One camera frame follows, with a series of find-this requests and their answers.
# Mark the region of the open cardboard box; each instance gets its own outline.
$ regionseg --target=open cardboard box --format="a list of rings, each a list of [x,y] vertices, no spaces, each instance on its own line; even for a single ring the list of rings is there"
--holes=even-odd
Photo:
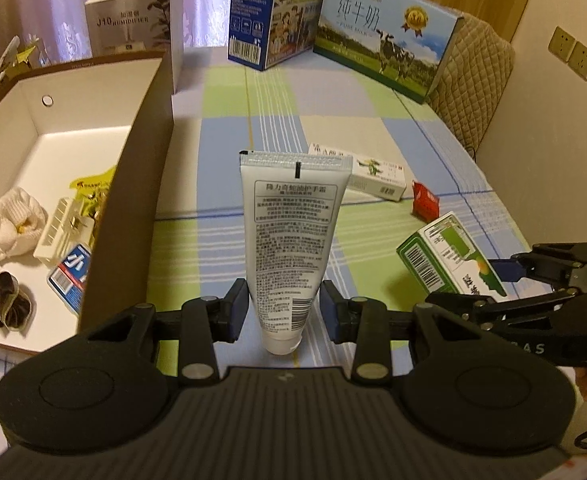
[[[72,180],[117,164],[79,317],[48,286],[50,269],[31,254],[0,263],[34,306],[23,332],[0,331],[0,358],[21,361],[145,301],[172,91],[162,52],[33,70],[0,88],[0,197],[22,187],[50,215],[60,197],[74,195]]]

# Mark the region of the quilted fabric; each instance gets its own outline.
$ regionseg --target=quilted fabric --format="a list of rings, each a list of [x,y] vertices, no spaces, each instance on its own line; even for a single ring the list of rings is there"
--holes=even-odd
[[[473,156],[505,90],[515,51],[489,23],[462,14],[464,24],[427,103]]]

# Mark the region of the beige wall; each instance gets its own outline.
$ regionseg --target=beige wall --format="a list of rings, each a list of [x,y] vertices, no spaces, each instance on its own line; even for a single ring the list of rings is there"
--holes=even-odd
[[[587,240],[587,82],[548,52],[557,25],[587,46],[587,0],[529,0],[477,156],[531,244]]]

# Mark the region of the white medicine box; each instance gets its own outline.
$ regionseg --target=white medicine box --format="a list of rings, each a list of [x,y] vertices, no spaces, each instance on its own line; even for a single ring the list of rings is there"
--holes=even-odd
[[[184,51],[183,0],[87,0],[85,16],[94,57],[137,50],[171,52],[174,91]]]

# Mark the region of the table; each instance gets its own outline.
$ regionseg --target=table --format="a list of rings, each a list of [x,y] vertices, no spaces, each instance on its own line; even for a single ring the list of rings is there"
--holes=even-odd
[[[488,258],[527,249],[509,213],[483,173],[427,105],[311,52],[266,72],[234,64],[225,48],[186,51],[174,95],[175,129],[158,198],[148,300],[179,308],[204,295],[223,296],[243,277],[244,228],[238,152],[307,152],[311,142],[405,165],[407,180],[440,197]],[[328,279],[345,296],[370,296],[409,310],[425,294],[395,248],[424,223],[411,216],[411,189],[400,203],[347,192],[327,265]],[[511,298],[547,291],[522,280]],[[159,366],[175,374],[175,344],[165,344]],[[392,347],[394,373],[406,373],[406,345]],[[349,370],[353,345],[331,344],[317,305],[299,349],[273,356],[260,345],[250,309],[240,340],[216,344],[221,372],[229,365]],[[0,361],[0,377],[10,364]],[[0,452],[6,441],[0,432]]]

